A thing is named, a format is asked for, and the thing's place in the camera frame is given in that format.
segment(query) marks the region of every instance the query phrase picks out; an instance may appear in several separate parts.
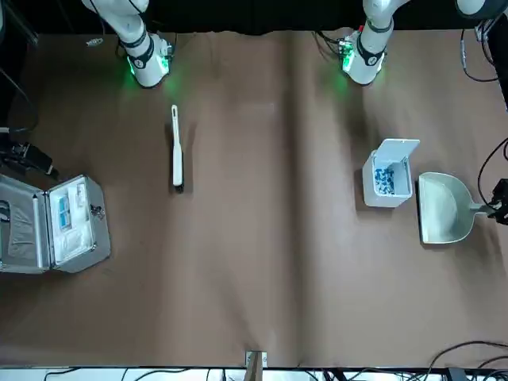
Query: metal case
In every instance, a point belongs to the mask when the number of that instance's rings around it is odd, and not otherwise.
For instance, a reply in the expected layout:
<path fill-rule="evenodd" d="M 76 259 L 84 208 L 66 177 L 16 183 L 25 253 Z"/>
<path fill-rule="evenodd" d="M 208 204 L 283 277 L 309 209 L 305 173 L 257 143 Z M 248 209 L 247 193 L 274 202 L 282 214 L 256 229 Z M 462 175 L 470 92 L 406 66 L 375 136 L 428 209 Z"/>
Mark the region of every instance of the metal case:
<path fill-rule="evenodd" d="M 55 199 L 72 187 L 84 190 L 80 197 L 81 201 L 86 202 L 82 206 L 85 219 L 80 222 L 80 229 L 86 230 L 87 241 L 82 250 L 78 246 L 74 251 L 69 249 L 65 252 L 66 246 L 60 244 L 62 239 L 54 229 L 57 215 Z M 73 273 L 110 255 L 110 235 L 102 190 L 87 176 L 75 177 L 45 192 L 0 175 L 0 202 L 10 207 L 9 222 L 0 222 L 0 272 L 40 274 L 54 268 Z"/>

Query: dustpan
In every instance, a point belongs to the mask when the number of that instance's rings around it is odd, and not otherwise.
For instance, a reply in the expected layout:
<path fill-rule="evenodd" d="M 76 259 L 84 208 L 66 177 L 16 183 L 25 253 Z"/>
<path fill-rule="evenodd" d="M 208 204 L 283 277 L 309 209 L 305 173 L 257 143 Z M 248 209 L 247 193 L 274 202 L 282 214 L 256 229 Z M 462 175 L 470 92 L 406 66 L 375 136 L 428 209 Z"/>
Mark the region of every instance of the dustpan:
<path fill-rule="evenodd" d="M 491 212 L 473 202 L 468 188 L 457 177 L 426 172 L 418 178 L 420 234 L 426 244 L 451 244 L 471 232 L 476 214 Z"/>

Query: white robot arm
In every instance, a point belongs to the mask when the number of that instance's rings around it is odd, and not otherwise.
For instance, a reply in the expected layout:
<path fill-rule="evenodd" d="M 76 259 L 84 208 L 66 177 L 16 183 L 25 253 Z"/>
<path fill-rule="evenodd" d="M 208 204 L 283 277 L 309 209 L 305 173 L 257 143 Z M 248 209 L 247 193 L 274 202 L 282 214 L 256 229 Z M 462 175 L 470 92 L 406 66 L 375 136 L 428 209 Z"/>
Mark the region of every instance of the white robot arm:
<path fill-rule="evenodd" d="M 116 32 L 124 47 L 132 72 L 142 87 L 154 87 L 169 73 L 172 46 L 146 30 L 138 10 L 145 11 L 148 0 L 82 0 Z"/>
<path fill-rule="evenodd" d="M 363 30 L 346 37 L 349 49 L 343 52 L 342 69 L 361 85 L 371 83 L 383 64 L 387 42 L 394 29 L 395 11 L 409 0 L 364 0 L 367 17 Z M 507 0 L 455 0 L 463 17 L 486 19 L 503 10 Z"/>

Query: case latch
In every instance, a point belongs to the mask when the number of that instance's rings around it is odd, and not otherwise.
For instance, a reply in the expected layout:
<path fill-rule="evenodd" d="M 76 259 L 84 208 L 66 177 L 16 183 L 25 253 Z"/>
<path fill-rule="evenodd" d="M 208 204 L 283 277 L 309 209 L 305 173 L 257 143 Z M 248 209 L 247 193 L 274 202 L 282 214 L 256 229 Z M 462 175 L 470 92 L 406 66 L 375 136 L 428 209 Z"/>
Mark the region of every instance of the case latch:
<path fill-rule="evenodd" d="M 93 206 L 90 205 L 90 212 L 92 213 L 92 216 L 97 217 L 99 220 L 103 220 L 106 216 L 106 212 L 102 208 L 102 206 Z"/>

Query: case lid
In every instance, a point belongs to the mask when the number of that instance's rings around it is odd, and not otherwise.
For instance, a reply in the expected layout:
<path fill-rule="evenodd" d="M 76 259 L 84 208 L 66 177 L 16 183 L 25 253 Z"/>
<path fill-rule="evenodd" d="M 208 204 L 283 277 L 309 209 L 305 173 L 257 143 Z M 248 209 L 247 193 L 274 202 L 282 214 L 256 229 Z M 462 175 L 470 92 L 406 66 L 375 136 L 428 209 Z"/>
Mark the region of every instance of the case lid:
<path fill-rule="evenodd" d="M 419 144 L 419 139 L 385 139 L 374 156 L 380 161 L 397 163 L 409 157 Z"/>
<path fill-rule="evenodd" d="M 49 231 L 44 192 L 0 175 L 0 200 L 9 214 L 9 221 L 0 222 L 2 267 L 49 268 Z"/>

